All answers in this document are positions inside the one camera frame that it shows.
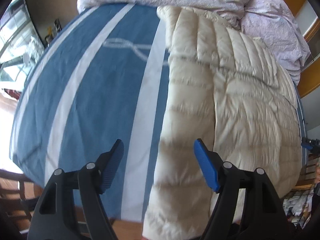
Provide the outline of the cream quilted down jacket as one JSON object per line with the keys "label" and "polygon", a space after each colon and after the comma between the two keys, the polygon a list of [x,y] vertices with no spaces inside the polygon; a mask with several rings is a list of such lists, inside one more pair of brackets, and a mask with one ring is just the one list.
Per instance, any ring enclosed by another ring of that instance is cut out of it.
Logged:
{"label": "cream quilted down jacket", "polygon": [[297,96],[267,47],[216,13],[163,6],[157,15],[166,26],[169,84],[143,236],[192,239],[217,201],[195,140],[239,169],[263,168],[283,197],[302,167]]}

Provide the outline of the dark wooden chair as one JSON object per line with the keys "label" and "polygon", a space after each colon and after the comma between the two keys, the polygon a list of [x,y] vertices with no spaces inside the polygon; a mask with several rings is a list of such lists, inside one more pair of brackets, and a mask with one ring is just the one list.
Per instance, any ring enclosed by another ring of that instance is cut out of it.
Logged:
{"label": "dark wooden chair", "polygon": [[11,229],[27,234],[38,198],[33,182],[21,173],[1,170],[1,218]]}

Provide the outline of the pink floral pillow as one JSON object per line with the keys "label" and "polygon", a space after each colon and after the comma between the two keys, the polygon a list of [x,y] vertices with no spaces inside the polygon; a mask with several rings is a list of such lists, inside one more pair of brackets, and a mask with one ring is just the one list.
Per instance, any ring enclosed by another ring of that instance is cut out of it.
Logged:
{"label": "pink floral pillow", "polygon": [[242,32],[260,37],[298,85],[301,68],[311,52],[287,4],[283,0],[249,0],[244,11]]}

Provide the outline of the blue white striped bed sheet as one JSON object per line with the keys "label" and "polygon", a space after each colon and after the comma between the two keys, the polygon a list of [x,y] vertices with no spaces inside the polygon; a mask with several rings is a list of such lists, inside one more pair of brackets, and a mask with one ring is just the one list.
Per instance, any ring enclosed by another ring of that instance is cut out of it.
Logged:
{"label": "blue white striped bed sheet", "polygon": [[117,139],[124,156],[103,195],[113,218],[140,222],[150,198],[168,98],[169,51],[158,8],[108,4],[84,11],[45,51],[20,97],[14,163],[44,186]]}

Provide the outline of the glass top side table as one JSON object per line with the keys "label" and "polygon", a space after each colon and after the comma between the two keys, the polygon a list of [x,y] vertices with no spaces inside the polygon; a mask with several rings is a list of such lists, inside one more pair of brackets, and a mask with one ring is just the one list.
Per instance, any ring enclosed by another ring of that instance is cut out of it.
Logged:
{"label": "glass top side table", "polygon": [[1,90],[23,92],[45,49],[62,30],[60,20],[47,28],[42,41],[31,20],[24,22],[1,48]]}

